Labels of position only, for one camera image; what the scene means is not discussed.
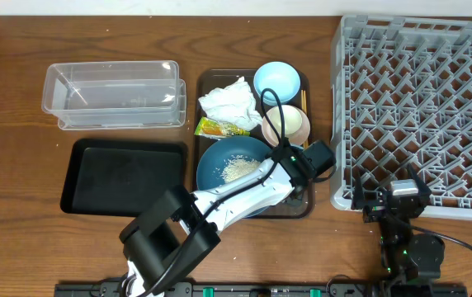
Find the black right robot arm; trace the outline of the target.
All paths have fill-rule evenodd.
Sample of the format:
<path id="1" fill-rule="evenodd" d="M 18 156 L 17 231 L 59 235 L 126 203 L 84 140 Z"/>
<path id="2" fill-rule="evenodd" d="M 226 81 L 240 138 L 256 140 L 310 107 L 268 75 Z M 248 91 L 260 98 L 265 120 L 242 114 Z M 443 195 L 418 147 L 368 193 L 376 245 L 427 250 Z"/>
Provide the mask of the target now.
<path id="1" fill-rule="evenodd" d="M 441 276 L 443 240 L 415 233 L 410 224 L 425 210 L 432 191 L 412 166 L 407 172 L 406 179 L 392 181 L 375 199 L 366 196 L 360 176 L 354 179 L 352 208 L 362 211 L 366 223 L 380 226 L 381 262 L 389 269 L 373 296 L 433 296 L 432 282 Z"/>

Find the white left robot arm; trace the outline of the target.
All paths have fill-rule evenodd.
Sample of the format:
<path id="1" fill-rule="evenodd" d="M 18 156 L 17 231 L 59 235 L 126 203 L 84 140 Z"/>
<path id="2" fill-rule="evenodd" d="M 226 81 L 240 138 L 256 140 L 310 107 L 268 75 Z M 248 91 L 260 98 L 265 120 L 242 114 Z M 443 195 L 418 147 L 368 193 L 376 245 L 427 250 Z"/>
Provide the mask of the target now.
<path id="1" fill-rule="evenodd" d="M 173 187 L 120 233 L 129 267 L 120 295 L 162 294 L 199 265 L 219 244 L 223 230 L 279 204 L 332 166 L 314 145 L 304 150 L 286 146 L 222 186 L 194 192 Z"/>

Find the dark blue plate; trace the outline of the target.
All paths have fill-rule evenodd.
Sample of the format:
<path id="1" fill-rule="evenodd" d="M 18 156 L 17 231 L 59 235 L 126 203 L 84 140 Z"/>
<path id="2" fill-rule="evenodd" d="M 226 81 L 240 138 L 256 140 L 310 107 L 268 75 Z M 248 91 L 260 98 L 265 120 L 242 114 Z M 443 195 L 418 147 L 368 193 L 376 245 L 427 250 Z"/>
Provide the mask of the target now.
<path id="1" fill-rule="evenodd" d="M 270 147 L 261 140 L 249 136 L 234 136 L 216 141 L 199 161 L 196 169 L 197 189 L 209 190 L 226 184 L 221 173 L 231 158 L 241 156 L 262 163 L 270 151 Z"/>

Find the light blue bowl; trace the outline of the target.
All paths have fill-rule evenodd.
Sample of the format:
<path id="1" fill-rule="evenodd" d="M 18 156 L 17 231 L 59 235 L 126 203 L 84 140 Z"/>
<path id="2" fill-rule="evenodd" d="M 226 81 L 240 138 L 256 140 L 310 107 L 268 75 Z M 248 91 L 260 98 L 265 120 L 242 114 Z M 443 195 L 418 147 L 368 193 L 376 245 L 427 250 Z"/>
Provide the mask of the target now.
<path id="1" fill-rule="evenodd" d="M 301 79 L 293 66 L 275 61 L 263 64 L 255 72 L 253 86 L 258 96 L 262 95 L 264 89 L 272 89 L 281 104 L 286 104 L 299 92 Z"/>

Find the pile of rice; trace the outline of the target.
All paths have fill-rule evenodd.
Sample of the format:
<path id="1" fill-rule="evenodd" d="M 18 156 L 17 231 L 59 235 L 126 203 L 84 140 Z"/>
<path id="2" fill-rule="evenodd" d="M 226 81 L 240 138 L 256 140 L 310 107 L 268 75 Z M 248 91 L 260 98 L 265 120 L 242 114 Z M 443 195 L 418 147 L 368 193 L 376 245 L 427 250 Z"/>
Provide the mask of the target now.
<path id="1" fill-rule="evenodd" d="M 256 170 L 261 163 L 241 156 L 231 158 L 224 167 L 221 177 L 225 183 L 232 182 Z"/>

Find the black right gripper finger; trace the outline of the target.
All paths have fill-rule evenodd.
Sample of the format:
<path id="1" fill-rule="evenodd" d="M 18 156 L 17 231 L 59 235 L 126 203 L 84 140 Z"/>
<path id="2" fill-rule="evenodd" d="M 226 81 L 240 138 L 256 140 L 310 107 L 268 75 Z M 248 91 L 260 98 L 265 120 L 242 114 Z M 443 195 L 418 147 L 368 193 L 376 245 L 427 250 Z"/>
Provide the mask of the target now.
<path id="1" fill-rule="evenodd" d="M 419 195 L 431 195 L 432 191 L 427 184 L 418 176 L 411 164 L 407 165 L 408 176 L 411 177 L 416 184 Z"/>
<path id="2" fill-rule="evenodd" d="M 366 205 L 364 188 L 361 182 L 362 174 L 363 171 L 358 169 L 354 175 L 351 210 L 362 210 Z"/>

